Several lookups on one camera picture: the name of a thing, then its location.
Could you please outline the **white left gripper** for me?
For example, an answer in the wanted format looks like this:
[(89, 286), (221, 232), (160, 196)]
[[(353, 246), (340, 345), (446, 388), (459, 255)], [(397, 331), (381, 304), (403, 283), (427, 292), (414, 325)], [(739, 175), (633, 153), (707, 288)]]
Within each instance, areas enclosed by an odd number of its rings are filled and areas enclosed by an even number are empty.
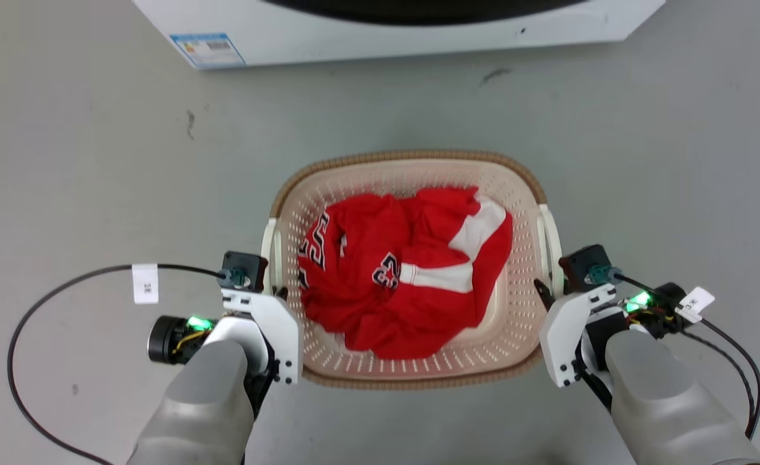
[(276, 286), (274, 296), (222, 289), (226, 315), (220, 318), (220, 339), (244, 348), (250, 374), (264, 373), (269, 362), (279, 361), (280, 382), (297, 384), (303, 371), (303, 327), (288, 308), (288, 297), (286, 287)]

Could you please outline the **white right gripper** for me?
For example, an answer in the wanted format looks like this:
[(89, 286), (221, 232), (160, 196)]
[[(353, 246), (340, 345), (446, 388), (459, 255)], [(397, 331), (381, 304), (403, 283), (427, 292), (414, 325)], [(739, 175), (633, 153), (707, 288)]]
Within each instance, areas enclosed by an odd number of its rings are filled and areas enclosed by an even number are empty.
[(613, 388), (605, 354), (611, 336), (620, 332), (615, 285), (569, 294), (557, 301), (542, 280), (534, 279), (533, 285), (548, 311), (539, 341), (554, 385), (565, 388), (580, 377), (597, 382), (599, 388)]

